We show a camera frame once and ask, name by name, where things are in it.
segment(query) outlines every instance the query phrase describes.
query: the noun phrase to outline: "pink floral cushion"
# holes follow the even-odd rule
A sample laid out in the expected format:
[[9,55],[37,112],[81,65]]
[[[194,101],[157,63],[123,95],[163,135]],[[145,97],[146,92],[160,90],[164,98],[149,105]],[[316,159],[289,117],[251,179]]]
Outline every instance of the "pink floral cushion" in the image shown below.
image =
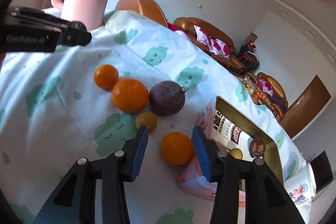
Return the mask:
[[187,39],[191,42],[190,38],[179,27],[177,27],[173,24],[170,24],[168,22],[168,20],[167,20],[167,25],[168,25],[168,28],[171,29],[174,33],[177,33],[179,36],[181,36],[181,37],[183,37],[183,38],[185,38],[185,39]]
[[207,48],[215,55],[230,59],[230,48],[223,41],[211,38],[205,30],[194,25],[197,35],[197,41],[207,46]]
[[262,88],[263,92],[273,96],[273,89],[269,82],[259,79],[259,87]]

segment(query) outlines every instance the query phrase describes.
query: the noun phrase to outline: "tangerine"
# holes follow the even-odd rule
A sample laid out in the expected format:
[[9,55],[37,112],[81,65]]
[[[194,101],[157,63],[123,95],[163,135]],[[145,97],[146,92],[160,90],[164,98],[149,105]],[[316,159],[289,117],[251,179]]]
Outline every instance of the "tangerine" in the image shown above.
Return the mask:
[[187,164],[194,155],[190,138],[182,132],[172,132],[161,141],[161,155],[171,166]]
[[109,64],[99,66],[93,75],[96,85],[104,90],[110,90],[117,83],[119,78],[118,70]]
[[112,90],[112,102],[125,113],[142,110],[148,103],[148,90],[143,83],[135,79],[122,79]]

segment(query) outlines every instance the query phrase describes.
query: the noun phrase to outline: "screw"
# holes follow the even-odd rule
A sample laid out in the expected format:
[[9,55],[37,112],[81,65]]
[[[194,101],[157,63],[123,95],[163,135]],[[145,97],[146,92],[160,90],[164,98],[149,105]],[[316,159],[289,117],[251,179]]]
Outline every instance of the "screw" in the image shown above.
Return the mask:
[[116,157],[122,157],[125,154],[125,152],[123,150],[117,150],[114,152],[114,155]]
[[255,164],[257,164],[257,165],[263,165],[264,164],[264,161],[260,158],[257,158],[254,161],[255,161]]
[[217,155],[220,156],[221,158],[225,158],[227,156],[227,153],[221,150],[221,151],[218,151]]
[[77,163],[78,163],[79,165],[83,165],[83,164],[85,164],[85,163],[86,163],[86,158],[80,158],[80,159],[78,159],[78,160],[77,160]]

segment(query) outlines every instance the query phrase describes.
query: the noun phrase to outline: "white cup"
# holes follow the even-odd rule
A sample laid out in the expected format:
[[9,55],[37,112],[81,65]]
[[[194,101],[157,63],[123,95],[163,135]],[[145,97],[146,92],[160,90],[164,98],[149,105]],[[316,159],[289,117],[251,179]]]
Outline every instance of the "white cup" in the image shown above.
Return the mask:
[[316,182],[311,165],[307,164],[305,168],[286,180],[283,186],[297,208],[307,204],[309,199],[316,195]]

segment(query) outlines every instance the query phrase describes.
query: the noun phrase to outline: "brown leather sofa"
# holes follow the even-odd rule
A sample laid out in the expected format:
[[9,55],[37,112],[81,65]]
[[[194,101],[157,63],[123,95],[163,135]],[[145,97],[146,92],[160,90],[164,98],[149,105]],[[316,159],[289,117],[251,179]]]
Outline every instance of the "brown leather sofa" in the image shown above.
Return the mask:
[[[239,61],[239,59],[235,56],[236,48],[233,44],[232,39],[222,32],[220,29],[211,25],[210,23],[196,18],[196,17],[179,17],[174,21],[174,25],[179,27],[185,34],[190,38],[193,44],[199,47],[202,51],[210,55],[214,60],[216,60],[219,64],[221,64],[224,68],[231,72],[239,73],[244,75],[246,72],[245,65]],[[210,50],[197,41],[197,36],[195,32],[194,25],[201,27],[204,29],[212,38],[217,38],[223,41],[230,48],[230,59],[225,57],[214,55]]]
[[[259,72],[257,75],[247,72],[244,76],[249,78],[255,86],[259,86],[259,79],[270,83],[273,90],[273,95],[276,95],[278,99],[283,102],[285,107],[288,108],[288,101],[286,99],[286,94],[281,85],[279,84],[279,82],[275,80],[272,76],[266,75],[263,72]],[[278,122],[281,121],[285,114],[282,108],[277,103],[272,102],[269,96],[268,100],[270,101],[270,106],[268,108],[273,112],[277,121]]]
[[131,10],[168,28],[166,17],[155,0],[119,0],[115,10]]

